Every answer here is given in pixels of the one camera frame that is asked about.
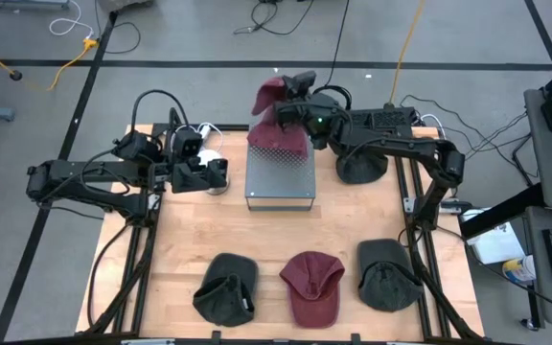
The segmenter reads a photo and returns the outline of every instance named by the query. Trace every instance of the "concrete floor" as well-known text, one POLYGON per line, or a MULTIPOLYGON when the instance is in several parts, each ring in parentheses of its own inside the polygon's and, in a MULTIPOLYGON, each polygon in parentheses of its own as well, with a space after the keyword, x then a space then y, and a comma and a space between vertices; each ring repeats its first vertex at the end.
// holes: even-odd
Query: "concrete floor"
MULTIPOLYGON (((95 27, 92 0, 77 0, 82 21, 95 27)), ((88 100, 70 159, 85 160, 111 146, 130 119, 133 100, 142 91, 164 88, 185 105, 192 122, 244 124, 259 84, 276 74, 304 69, 291 61, 315 61, 325 67, 331 61, 344 9, 344 0, 316 1, 298 31, 288 36, 264 32, 232 35, 249 25, 255 0, 165 1, 151 8, 125 11, 117 23, 131 21, 142 32, 137 50, 104 57, 88 100), (194 61, 159 67, 116 67, 117 61, 194 61), (281 61, 242 68, 244 61, 281 61), (226 67, 220 61, 235 61, 226 67)), ((552 1, 534 0, 552 39, 552 1)), ((351 2, 338 61, 397 61, 417 2, 412 0, 355 0, 351 2)), ((307 3, 286 0, 273 22, 274 30, 287 30, 297 22, 307 3)), ((0 10, 0 58, 70 59, 81 50, 87 35, 77 27, 66 36, 48 32, 51 20, 73 17, 72 12, 37 7, 7 6, 0 10)), ((105 26, 106 15, 99 16, 105 26)), ((117 29, 108 50, 125 49, 135 41, 130 27, 117 29)), ((94 52, 85 60, 90 61, 94 52)), ((469 124, 489 134, 523 111, 522 93, 552 78, 545 66, 551 59, 523 0, 434 0, 427 2, 406 61, 494 64, 468 68, 442 65, 439 69, 406 69, 401 73, 396 101, 406 94, 430 98, 459 112, 469 124), (538 71, 499 70, 504 63, 533 64, 538 71)), ((336 69, 333 84, 347 87, 354 107, 380 107, 387 101, 393 68, 336 69)), ((11 81, 0 69, 0 106, 16 110, 12 123, 0 122, 0 312, 20 257, 35 222, 37 209, 26 198, 26 169, 58 156, 77 106, 89 68, 67 69, 54 92, 35 91, 11 81)), ((14 67, 26 81, 48 85, 56 68, 14 67)), ((313 68, 317 84, 324 83, 329 69, 313 68)), ((413 100, 421 113, 438 116, 446 127, 479 138, 456 119, 426 103, 413 100)), ((139 123, 164 122, 170 103, 149 97, 142 104, 139 123)), ((526 121, 500 136, 501 143, 529 131, 526 121)), ((460 150, 464 138, 449 133, 460 150)), ((504 149, 510 152, 512 147, 504 149)), ((529 172, 536 171, 531 145, 520 153, 529 172)), ((495 152, 477 154, 468 162, 459 196, 477 206, 491 206, 524 189, 517 172, 495 152)), ((98 215, 90 207, 74 205, 98 215)), ((37 249, 7 340, 72 334, 76 327, 84 288, 98 238, 100 223, 62 212, 52 212, 37 249)), ((516 343, 552 343, 552 325, 539 333, 524 330, 518 321, 529 316, 524 292, 471 268, 486 334, 495 340, 516 343)))

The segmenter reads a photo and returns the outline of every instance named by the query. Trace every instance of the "wooden table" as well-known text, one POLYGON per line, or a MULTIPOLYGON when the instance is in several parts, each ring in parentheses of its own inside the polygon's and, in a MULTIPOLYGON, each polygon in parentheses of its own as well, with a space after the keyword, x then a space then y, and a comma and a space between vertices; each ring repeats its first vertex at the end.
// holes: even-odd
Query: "wooden table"
MULTIPOLYGON (((150 126, 138 129, 150 132, 150 126)), ((418 137, 437 135, 435 128, 417 127, 413 131, 418 137)), ((208 147, 218 144, 219 138, 213 134, 208 147)), ((393 158, 389 157, 388 172, 379 181, 351 186, 337 177, 334 154, 329 149, 316 151, 317 194, 310 212, 250 212, 244 199, 246 149, 246 132, 224 132, 221 152, 229 160, 231 180, 224 195, 164 194, 141 336, 210 338, 213 330, 220 330, 222 337, 229 339, 350 340, 351 334, 357 333, 367 341, 422 340, 418 304, 393 313, 381 312, 364 305, 357 295, 357 244, 371 239, 395 239, 404 228, 393 158), (307 250, 336 256, 346 268, 340 282, 339 315, 328 329, 295 326, 287 287, 278 276, 290 258, 307 250), (208 264, 221 252, 252 258, 259 265, 255 319, 235 328, 206 322, 192 305, 208 264)), ((407 160, 404 167, 410 171, 407 160)), ((431 179, 423 168, 421 171, 427 188, 431 179)), ((413 196, 410 175, 407 185, 413 196)), ((105 215, 96 255, 123 224, 118 214, 105 215)), ((459 232, 455 216, 441 215, 439 224, 459 232)), ((121 285, 130 233, 127 230, 103 256, 95 285, 95 317, 121 285)), ((443 232, 433 232, 433 239, 444 293, 470 327, 483 334, 463 243, 443 232)), ((129 329, 135 302, 135 293, 130 296, 124 330, 129 329)), ((426 296, 432 332, 436 335, 439 329, 433 298, 428 291, 426 296)), ((78 330, 86 328, 85 296, 78 330)))

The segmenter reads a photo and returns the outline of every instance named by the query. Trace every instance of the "baseball cap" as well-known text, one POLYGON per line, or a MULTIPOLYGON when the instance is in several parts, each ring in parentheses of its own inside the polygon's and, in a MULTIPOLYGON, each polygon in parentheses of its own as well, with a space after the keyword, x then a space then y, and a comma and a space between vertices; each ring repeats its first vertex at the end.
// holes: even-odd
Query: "baseball cap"
POLYGON ((210 263, 193 306, 216 325, 235 327, 253 319, 257 263, 240 255, 218 254, 210 263))
POLYGON ((395 240, 363 241, 357 246, 359 298, 378 311, 400 311, 421 297, 423 284, 412 273, 403 246, 395 240))
POLYGON ((280 272, 287 283, 295 323, 305 328, 330 327, 340 304, 338 283, 342 262, 325 253, 307 251, 294 256, 280 272))

